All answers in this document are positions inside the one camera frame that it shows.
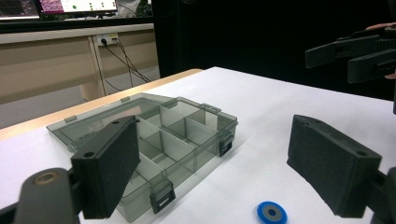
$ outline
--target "plastic organizer box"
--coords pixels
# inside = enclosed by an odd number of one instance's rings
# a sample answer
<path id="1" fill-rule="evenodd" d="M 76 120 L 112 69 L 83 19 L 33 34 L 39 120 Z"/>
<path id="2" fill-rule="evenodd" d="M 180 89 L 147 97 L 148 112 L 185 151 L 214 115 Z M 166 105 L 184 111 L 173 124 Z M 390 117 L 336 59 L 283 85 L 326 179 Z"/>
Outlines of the plastic organizer box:
<path id="1" fill-rule="evenodd" d="M 49 125 L 71 151 L 109 122 L 136 115 L 139 158 L 117 209 L 129 222 L 150 207 L 161 211 L 175 198 L 174 188 L 216 155 L 232 147 L 237 119 L 211 105 L 188 99 L 139 93 Z"/>

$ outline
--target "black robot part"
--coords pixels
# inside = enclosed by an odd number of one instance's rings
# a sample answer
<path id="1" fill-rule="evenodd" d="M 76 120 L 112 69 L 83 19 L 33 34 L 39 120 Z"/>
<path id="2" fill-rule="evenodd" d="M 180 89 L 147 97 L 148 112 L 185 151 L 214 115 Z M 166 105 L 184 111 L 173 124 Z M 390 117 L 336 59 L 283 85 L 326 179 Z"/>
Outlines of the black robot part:
<path id="1" fill-rule="evenodd" d="M 312 68 L 338 58 L 350 59 L 347 65 L 349 83 L 366 82 L 395 73 L 396 25 L 358 31 L 330 44 L 309 49 L 305 52 L 305 65 Z M 393 107 L 396 114 L 396 96 Z"/>
<path id="2" fill-rule="evenodd" d="M 372 223 L 395 223 L 395 172 L 378 171 L 381 156 L 321 120 L 294 115 L 288 165 L 339 217 L 374 212 Z"/>
<path id="3" fill-rule="evenodd" d="M 0 223 L 79 223 L 110 217 L 140 162 L 135 117 L 114 120 L 72 158 L 72 168 L 30 176 L 20 200 L 0 210 Z"/>

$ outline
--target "black backdrop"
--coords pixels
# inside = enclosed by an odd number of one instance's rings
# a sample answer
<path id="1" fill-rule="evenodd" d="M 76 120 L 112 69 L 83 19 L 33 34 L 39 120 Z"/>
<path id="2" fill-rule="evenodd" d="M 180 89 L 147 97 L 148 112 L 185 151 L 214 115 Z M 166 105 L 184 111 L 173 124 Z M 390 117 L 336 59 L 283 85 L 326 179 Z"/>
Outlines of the black backdrop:
<path id="1" fill-rule="evenodd" d="M 307 49 L 391 21 L 387 0 L 153 0 L 163 77 L 219 66 L 393 100 L 394 82 L 347 83 L 347 59 L 306 69 Z"/>

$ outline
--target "box latch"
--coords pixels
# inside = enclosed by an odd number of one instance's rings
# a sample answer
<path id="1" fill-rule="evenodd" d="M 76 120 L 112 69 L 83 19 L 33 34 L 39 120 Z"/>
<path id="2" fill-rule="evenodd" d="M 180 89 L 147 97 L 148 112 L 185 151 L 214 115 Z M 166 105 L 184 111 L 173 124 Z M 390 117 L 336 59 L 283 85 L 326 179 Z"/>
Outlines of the box latch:
<path id="1" fill-rule="evenodd" d="M 219 156 L 222 157 L 233 147 L 233 135 L 230 134 L 223 141 L 219 142 Z"/>
<path id="2" fill-rule="evenodd" d="M 176 198 L 172 181 L 164 178 L 161 183 L 151 187 L 149 198 L 152 211 L 154 214 L 159 213 Z"/>

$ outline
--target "screw hole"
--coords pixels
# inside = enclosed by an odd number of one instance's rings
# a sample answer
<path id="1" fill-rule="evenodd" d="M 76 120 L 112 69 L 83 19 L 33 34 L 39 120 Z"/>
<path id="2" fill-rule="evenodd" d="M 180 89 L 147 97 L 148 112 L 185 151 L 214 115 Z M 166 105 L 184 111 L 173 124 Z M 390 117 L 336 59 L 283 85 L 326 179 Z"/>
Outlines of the screw hole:
<path id="1" fill-rule="evenodd" d="M 53 180 L 55 180 L 57 177 L 58 177 L 58 174 L 55 172 L 45 173 L 43 175 L 38 176 L 35 179 L 35 183 L 37 185 L 46 185 L 46 184 L 52 182 Z"/>

